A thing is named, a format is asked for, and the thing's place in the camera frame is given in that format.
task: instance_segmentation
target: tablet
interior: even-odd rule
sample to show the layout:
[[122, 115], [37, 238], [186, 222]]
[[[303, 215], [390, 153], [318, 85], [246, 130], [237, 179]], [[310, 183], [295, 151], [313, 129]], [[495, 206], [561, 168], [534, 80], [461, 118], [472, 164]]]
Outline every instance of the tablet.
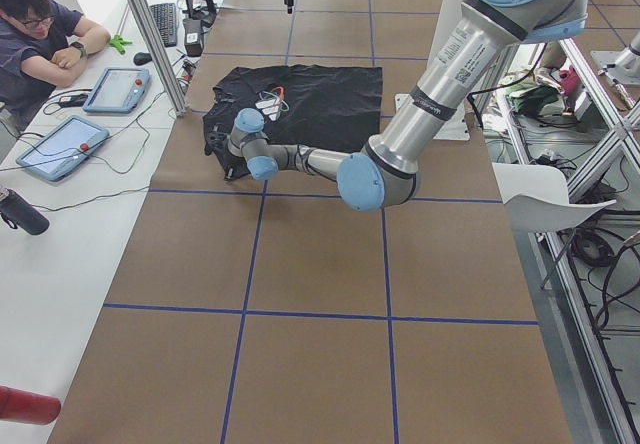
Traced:
[[138, 105], [149, 84], [147, 69], [106, 68], [82, 106], [85, 112], [127, 114]]
[[71, 116], [21, 154], [16, 163], [47, 181], [70, 174], [109, 137], [105, 128]]

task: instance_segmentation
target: red cup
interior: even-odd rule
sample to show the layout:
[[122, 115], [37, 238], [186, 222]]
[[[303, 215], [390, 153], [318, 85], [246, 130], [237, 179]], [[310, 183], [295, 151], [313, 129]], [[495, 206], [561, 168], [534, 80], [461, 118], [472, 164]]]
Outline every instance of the red cup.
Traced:
[[0, 386], [0, 420], [49, 424], [58, 417], [61, 407], [56, 397]]

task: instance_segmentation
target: keyboard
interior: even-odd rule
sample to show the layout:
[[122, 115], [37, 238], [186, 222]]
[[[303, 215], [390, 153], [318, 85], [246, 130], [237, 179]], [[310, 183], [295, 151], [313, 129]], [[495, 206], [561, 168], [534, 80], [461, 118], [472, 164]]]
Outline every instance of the keyboard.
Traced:
[[151, 15], [156, 23], [164, 47], [178, 45], [178, 9], [173, 2], [151, 4]]

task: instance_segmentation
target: chair leg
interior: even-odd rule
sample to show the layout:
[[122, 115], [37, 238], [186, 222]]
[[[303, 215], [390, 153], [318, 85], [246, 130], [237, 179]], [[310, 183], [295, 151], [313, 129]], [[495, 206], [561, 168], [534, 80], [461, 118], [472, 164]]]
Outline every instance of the chair leg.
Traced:
[[547, 275], [542, 280], [542, 283], [540, 284], [540, 289], [544, 289], [546, 287], [546, 285], [547, 285], [547, 282], [549, 282], [549, 279], [551, 279], [551, 276], [553, 276], [553, 273], [558, 268], [558, 263], [560, 262], [560, 259], [562, 259], [564, 257], [564, 255], [569, 250], [569, 247], [571, 247], [571, 242], [573, 241], [573, 238], [576, 236], [576, 232], [577, 232], [577, 228], [574, 227], [571, 230], [571, 234], [569, 235], [569, 239], [567, 239], [567, 242], [562, 247], [562, 250], [560, 251], [560, 254], [558, 254], [558, 257], [556, 257], [554, 259], [553, 266], [551, 267], [551, 269], [549, 269], [549, 271], [547, 272]]

